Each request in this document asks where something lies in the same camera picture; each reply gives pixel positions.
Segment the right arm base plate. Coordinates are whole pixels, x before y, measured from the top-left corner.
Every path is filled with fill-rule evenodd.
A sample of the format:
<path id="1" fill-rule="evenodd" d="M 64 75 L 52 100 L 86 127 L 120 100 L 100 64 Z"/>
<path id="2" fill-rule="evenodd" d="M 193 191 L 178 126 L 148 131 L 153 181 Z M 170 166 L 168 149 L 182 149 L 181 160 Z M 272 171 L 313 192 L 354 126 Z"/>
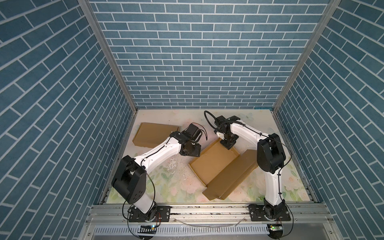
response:
<path id="1" fill-rule="evenodd" d="M 278 206 L 250 204 L 248 210 L 252 222 L 291 221 L 290 212 L 283 203 Z"/>

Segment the cardboard stack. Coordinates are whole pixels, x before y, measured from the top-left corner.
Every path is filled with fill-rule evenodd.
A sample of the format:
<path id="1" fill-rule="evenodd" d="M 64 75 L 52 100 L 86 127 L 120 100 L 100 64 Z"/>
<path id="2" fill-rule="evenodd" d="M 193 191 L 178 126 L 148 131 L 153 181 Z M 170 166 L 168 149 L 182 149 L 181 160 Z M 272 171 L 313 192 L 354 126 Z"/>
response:
<path id="1" fill-rule="evenodd" d="M 225 200 L 258 167 L 257 150 L 239 154 L 216 140 L 189 162 L 189 167 L 206 187 L 203 195 L 208 200 Z"/>

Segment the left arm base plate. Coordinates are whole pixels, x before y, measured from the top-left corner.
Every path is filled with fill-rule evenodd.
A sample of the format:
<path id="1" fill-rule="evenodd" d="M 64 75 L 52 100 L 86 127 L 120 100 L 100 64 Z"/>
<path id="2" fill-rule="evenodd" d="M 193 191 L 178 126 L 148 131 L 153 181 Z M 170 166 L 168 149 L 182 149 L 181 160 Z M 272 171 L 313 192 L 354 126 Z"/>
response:
<path id="1" fill-rule="evenodd" d="M 169 222 L 171 214 L 170 206 L 158 206 L 152 207 L 148 213 L 143 213 L 136 206 L 132 205 L 128 210 L 128 220 L 133 223 L 143 222 Z"/>

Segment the brown cardboard box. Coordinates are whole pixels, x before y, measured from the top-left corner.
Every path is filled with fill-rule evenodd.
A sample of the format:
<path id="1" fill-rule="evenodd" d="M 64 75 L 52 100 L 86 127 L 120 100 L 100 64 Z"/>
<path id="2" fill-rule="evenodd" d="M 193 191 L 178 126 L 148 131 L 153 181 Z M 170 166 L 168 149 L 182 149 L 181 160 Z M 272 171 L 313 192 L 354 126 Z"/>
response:
<path id="1" fill-rule="evenodd" d="M 178 130 L 179 126 L 174 125 L 141 123 L 133 139 L 133 144 L 152 149 L 164 142 L 172 132 Z"/>

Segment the aluminium front rail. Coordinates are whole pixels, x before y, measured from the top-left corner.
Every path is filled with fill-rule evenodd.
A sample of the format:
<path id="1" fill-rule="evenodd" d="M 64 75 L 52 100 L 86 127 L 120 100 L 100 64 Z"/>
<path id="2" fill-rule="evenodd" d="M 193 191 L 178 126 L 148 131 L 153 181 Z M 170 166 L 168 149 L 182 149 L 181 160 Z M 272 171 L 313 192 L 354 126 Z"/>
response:
<path id="1" fill-rule="evenodd" d="M 127 205 L 94 205 L 80 234 L 82 240 L 340 240 L 338 230 L 325 204 L 312 202 L 289 203 L 291 221 L 252 222 L 248 210 L 250 203 L 202 203 L 160 204 L 170 206 L 169 222 L 133 223 L 128 220 Z M 229 227 L 245 224 L 266 224 L 268 235 L 210 235 L 184 237 L 94 236 L 95 227 L 139 226 L 145 230 L 156 230 L 165 225 L 187 225 L 192 227 Z"/>

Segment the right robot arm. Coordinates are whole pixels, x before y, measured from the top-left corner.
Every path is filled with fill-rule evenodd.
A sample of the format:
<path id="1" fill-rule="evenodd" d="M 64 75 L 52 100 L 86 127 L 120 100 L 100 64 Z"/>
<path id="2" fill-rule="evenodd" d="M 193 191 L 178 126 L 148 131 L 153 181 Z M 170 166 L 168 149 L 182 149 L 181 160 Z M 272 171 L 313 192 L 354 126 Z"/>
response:
<path id="1" fill-rule="evenodd" d="M 236 116 L 215 118 L 213 128 L 215 134 L 221 138 L 221 144 L 228 150 L 235 145 L 239 137 L 256 146 L 257 163 L 264 171 L 266 182 L 264 214 L 272 221 L 279 218 L 286 212 L 281 183 L 281 170 L 285 166 L 286 154 L 279 135 L 258 131 Z"/>

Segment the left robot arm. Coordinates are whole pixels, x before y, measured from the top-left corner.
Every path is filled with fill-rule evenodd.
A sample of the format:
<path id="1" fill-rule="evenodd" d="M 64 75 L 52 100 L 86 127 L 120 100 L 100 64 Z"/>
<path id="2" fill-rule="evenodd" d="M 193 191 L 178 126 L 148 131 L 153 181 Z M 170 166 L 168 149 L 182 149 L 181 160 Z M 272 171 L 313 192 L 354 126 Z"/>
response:
<path id="1" fill-rule="evenodd" d="M 190 124 L 183 131 L 172 132 L 161 144 L 150 151 L 134 158 L 125 156 L 112 179 L 112 187 L 134 207 L 142 222 L 151 222 L 159 214 L 154 197 L 146 193 L 149 173 L 168 158 L 181 155 L 199 157 L 201 145 L 199 140 L 206 131 L 195 124 Z"/>

